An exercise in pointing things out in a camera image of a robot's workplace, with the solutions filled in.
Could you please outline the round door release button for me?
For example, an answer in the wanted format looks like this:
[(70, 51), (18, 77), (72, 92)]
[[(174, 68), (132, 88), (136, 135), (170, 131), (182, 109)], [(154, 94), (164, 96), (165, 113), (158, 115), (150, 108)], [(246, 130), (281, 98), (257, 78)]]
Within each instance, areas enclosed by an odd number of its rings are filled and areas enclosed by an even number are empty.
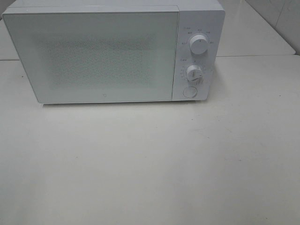
[(197, 95), (197, 88), (196, 87), (186, 87), (183, 91), (183, 95), (186, 98), (194, 98)]

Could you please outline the white microwave oven body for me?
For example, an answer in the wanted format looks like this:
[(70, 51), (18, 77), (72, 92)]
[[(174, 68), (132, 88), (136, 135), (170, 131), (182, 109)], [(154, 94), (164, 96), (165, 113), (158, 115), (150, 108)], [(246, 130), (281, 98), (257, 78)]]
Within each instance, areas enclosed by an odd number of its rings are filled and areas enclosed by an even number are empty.
[[(170, 101), (205, 100), (208, 97), (214, 63), (225, 19), (225, 10), (216, 0), (17, 0), (10, 7), (71, 7), (71, 6), (177, 6), (179, 9), (176, 55)], [(204, 34), (208, 49), (201, 55), (193, 54), (189, 47), (191, 37)], [(203, 76), (198, 82), (187, 80), (186, 69), (201, 67)], [(186, 87), (196, 87), (197, 95), (183, 95)]]

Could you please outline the white microwave door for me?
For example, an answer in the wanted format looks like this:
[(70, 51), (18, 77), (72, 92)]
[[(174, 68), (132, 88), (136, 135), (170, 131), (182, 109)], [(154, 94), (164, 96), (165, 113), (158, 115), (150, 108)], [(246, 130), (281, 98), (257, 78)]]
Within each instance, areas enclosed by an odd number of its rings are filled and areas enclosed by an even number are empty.
[(170, 101), (177, 6), (10, 7), (3, 20), (42, 104)]

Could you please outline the white upper power knob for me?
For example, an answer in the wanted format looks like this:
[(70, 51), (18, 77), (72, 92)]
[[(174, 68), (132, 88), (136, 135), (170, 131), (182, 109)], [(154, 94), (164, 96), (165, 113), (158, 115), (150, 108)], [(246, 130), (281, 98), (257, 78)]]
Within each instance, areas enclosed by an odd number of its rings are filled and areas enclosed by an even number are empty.
[(208, 49), (208, 38), (200, 33), (191, 37), (189, 41), (189, 47), (193, 54), (201, 55)]

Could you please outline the white timer knob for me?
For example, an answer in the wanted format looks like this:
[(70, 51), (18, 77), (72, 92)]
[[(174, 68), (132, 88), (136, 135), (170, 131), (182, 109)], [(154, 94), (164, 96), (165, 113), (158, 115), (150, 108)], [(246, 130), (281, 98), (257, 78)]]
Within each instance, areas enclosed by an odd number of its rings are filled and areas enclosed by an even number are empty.
[(191, 83), (198, 82), (203, 78), (203, 72), (200, 66), (191, 65), (186, 69), (187, 80)]

